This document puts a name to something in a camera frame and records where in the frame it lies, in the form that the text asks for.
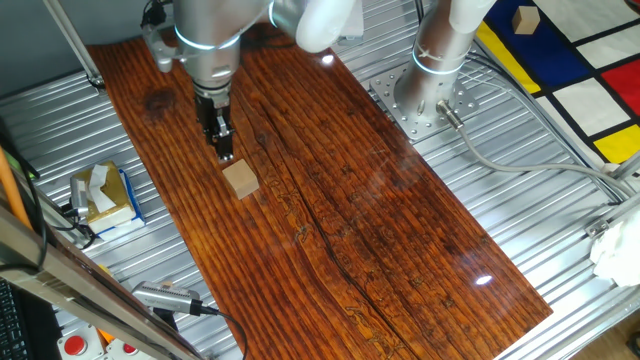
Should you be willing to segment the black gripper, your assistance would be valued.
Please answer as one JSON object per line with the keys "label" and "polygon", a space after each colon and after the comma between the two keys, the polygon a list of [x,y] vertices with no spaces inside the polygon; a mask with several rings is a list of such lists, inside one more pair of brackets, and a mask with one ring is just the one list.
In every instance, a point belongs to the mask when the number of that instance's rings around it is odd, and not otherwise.
{"label": "black gripper", "polygon": [[221,162],[233,159],[233,128],[230,118],[230,91],[198,90],[195,95],[198,122],[203,127],[207,144]]}

